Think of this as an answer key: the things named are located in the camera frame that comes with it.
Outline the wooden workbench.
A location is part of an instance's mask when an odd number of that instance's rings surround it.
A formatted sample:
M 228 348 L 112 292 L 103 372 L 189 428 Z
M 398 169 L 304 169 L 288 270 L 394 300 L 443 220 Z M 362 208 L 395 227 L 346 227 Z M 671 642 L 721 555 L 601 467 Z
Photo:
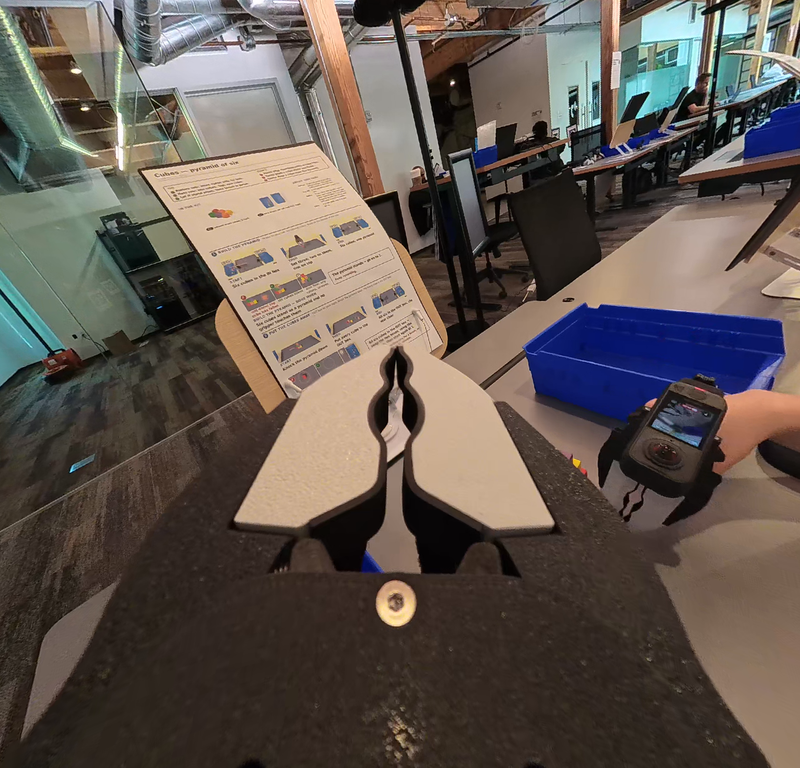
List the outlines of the wooden workbench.
M 530 150 L 517 153 L 503 160 L 496 161 L 476 169 L 477 186 L 480 191 L 488 187 L 500 185 L 505 187 L 511 179 L 526 175 L 546 164 L 552 163 L 565 150 L 568 138 L 537 145 Z M 412 223 L 419 237 L 429 232 L 432 223 L 430 191 L 428 185 L 414 185 L 408 195 L 408 206 Z

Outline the wooden support post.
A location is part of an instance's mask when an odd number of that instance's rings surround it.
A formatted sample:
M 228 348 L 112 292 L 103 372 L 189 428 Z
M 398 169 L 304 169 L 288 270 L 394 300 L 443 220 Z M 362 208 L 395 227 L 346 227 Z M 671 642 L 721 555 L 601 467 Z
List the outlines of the wooden support post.
M 618 88 L 622 53 L 619 33 L 622 0 L 600 0 L 601 119 L 604 142 L 609 145 L 618 124 Z
M 383 181 L 335 0 L 299 1 L 359 192 L 364 197 L 382 194 Z

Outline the black office chair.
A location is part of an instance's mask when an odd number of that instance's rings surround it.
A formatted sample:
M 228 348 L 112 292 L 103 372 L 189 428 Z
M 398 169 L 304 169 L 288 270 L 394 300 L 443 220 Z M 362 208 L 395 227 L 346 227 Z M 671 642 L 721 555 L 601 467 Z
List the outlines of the black office chair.
M 550 299 L 601 262 L 595 224 L 571 168 L 512 193 L 508 203 L 537 301 Z
M 488 224 L 485 227 L 486 238 L 482 243 L 482 250 L 478 256 L 482 257 L 485 261 L 484 266 L 477 270 L 476 282 L 487 281 L 489 284 L 496 286 L 498 290 L 498 297 L 503 300 L 508 296 L 505 285 L 502 282 L 502 277 L 508 275 L 517 275 L 520 277 L 521 282 L 529 283 L 533 280 L 532 269 L 529 263 L 514 263 L 506 267 L 494 265 L 492 258 L 499 259 L 502 256 L 501 247 L 515 239 L 519 239 L 518 228 L 513 221 L 506 221 L 494 224 Z

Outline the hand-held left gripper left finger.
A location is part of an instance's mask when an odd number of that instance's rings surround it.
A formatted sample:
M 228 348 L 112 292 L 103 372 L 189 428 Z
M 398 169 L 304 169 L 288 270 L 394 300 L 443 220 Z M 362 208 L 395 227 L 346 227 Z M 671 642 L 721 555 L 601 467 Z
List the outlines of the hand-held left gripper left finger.
M 396 347 L 327 373 L 295 402 L 234 517 L 239 530 L 310 533 L 385 486 Z

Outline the black rounded pad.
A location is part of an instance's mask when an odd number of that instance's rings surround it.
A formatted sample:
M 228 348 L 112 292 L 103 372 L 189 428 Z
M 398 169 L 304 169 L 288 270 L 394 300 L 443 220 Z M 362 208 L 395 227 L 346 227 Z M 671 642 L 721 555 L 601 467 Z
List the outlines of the black rounded pad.
M 763 460 L 787 476 L 799 480 L 799 451 L 774 440 L 765 440 L 757 447 Z

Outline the printed instruction sheet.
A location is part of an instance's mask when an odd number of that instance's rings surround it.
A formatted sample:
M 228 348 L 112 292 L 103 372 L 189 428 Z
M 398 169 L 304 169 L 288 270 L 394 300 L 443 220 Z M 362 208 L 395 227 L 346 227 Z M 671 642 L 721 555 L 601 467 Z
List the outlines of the printed instruction sheet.
M 443 354 L 407 249 L 314 143 L 139 173 L 287 397 L 377 346 Z

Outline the row of blue storage bins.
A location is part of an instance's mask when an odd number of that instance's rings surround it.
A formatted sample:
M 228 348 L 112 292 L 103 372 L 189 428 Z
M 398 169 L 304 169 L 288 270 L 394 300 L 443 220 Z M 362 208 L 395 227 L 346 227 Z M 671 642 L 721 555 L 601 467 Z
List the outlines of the row of blue storage bins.
M 799 102 L 773 110 L 769 119 L 745 133 L 745 160 L 799 150 Z

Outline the black glass door cabinet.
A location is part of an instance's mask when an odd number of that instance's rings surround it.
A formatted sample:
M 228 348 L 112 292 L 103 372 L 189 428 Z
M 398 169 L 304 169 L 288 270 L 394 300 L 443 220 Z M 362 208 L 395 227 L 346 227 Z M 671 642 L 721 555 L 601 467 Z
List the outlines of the black glass door cabinet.
M 178 330 L 214 314 L 223 294 L 196 251 L 169 216 L 139 223 L 123 211 L 100 218 L 100 242 L 137 294 L 145 313 L 163 332 Z M 155 245 L 158 233 L 178 236 L 178 253 L 161 257 Z

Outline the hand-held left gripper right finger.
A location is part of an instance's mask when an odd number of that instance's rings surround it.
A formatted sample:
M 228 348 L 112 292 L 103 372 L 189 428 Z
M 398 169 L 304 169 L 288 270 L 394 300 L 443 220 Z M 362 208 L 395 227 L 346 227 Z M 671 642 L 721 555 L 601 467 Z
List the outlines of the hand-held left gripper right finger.
M 417 347 L 396 357 L 414 495 L 488 537 L 550 533 L 555 520 L 488 393 Z

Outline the grey panel on wheeled stand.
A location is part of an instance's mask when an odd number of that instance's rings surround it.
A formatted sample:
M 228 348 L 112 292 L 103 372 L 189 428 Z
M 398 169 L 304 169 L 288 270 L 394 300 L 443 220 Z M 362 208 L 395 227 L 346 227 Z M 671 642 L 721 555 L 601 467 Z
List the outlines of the grey panel on wheeled stand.
M 487 281 L 495 285 L 500 298 L 506 297 L 505 286 L 490 259 L 493 244 L 479 191 L 473 153 L 469 149 L 452 153 L 448 157 L 448 163 L 457 220 L 465 242 L 462 276 L 468 287 L 465 291 L 466 302 L 476 312 L 479 323 L 484 324 L 484 313 L 499 311 L 503 305 L 485 303 L 482 300 L 481 282 Z

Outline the black floor lamp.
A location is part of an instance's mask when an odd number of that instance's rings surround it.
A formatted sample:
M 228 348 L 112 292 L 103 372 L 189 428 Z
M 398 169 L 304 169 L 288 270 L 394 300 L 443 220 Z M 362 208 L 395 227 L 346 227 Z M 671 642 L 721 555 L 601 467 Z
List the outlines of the black floor lamp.
M 444 258 L 451 293 L 455 303 L 457 323 L 448 326 L 446 329 L 448 351 L 455 352 L 455 350 L 462 348 L 469 341 L 483 333 L 488 325 L 485 322 L 481 306 L 477 308 L 477 312 L 475 313 L 476 317 L 474 319 L 468 319 L 465 314 L 463 292 L 465 290 L 470 291 L 473 299 L 476 301 L 479 300 L 479 293 L 475 290 L 474 260 L 469 258 L 467 264 L 462 265 L 462 280 L 457 280 L 455 260 L 459 259 L 462 261 L 466 258 L 467 243 L 455 203 L 455 185 L 450 185 L 451 189 L 447 192 L 448 203 L 447 206 L 444 206 L 442 194 L 440 193 L 437 177 L 435 175 L 434 163 L 432 162 L 430 144 L 425 132 L 422 106 L 405 37 L 403 16 L 414 12 L 426 1 L 427 0 L 356 0 L 353 6 L 353 14 L 355 23 L 366 29 L 374 29 L 388 24 L 393 25 L 397 50 L 405 78 L 406 90 L 415 122 L 417 140 L 422 153 L 423 168 L 429 188 L 436 225 L 437 244 L 439 252 Z

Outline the long office desk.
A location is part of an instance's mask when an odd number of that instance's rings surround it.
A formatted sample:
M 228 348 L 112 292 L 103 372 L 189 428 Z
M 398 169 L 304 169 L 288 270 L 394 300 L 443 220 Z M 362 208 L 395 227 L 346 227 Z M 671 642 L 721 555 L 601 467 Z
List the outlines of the long office desk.
M 596 210 L 596 180 L 597 177 L 611 173 L 623 176 L 622 203 L 615 206 L 614 210 L 630 209 L 637 205 L 646 205 L 647 202 L 637 202 L 636 171 L 644 163 L 654 162 L 657 168 L 656 185 L 665 183 L 668 171 L 669 155 L 672 150 L 680 145 L 685 145 L 682 170 L 688 170 L 690 163 L 691 144 L 695 133 L 705 127 L 702 123 L 686 123 L 682 129 L 676 129 L 669 137 L 659 138 L 637 150 L 628 150 L 616 156 L 600 159 L 590 165 L 581 165 L 572 170 L 575 180 L 585 182 L 585 205 L 590 219 L 594 222 Z

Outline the red floor machine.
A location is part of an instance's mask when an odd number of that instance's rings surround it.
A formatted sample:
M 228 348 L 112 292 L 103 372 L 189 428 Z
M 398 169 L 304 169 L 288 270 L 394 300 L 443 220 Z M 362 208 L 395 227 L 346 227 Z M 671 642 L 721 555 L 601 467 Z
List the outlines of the red floor machine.
M 42 360 L 45 369 L 42 379 L 46 383 L 61 382 L 84 367 L 83 360 L 74 349 L 59 349 Z

